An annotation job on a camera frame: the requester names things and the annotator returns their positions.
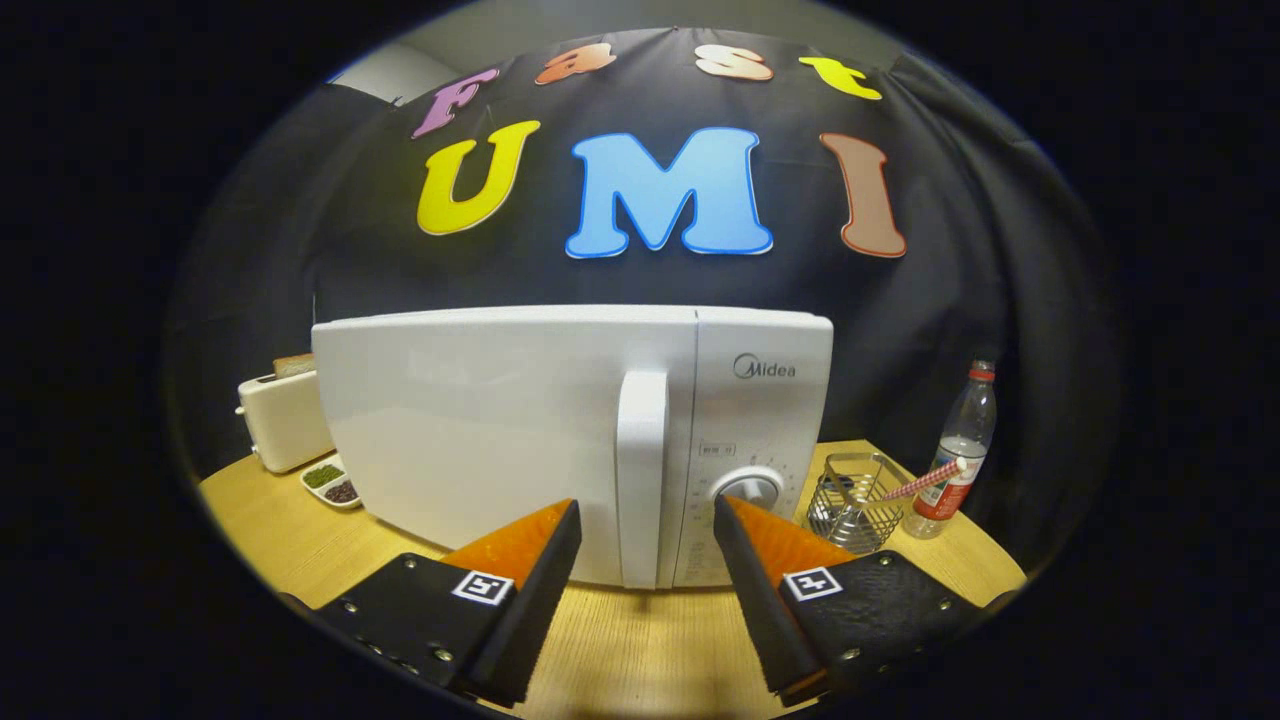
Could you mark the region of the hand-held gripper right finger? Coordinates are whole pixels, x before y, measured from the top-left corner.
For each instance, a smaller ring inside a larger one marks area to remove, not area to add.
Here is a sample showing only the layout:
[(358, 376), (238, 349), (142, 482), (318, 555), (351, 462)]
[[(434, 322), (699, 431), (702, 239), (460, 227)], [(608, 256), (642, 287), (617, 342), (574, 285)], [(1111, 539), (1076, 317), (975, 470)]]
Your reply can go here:
[(856, 555), (733, 496), (716, 500), (713, 533), (765, 685), (786, 707), (920, 670), (1016, 593), (980, 600), (895, 550)]

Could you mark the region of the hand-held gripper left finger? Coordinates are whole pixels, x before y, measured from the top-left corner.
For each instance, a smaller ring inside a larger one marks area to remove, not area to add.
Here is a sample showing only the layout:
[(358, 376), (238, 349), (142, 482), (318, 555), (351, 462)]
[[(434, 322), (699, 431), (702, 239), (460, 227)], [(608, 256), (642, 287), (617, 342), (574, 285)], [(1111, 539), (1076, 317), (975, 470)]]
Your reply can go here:
[(440, 559), (403, 552), (315, 616), (412, 682), (522, 703), (582, 542), (564, 498)]

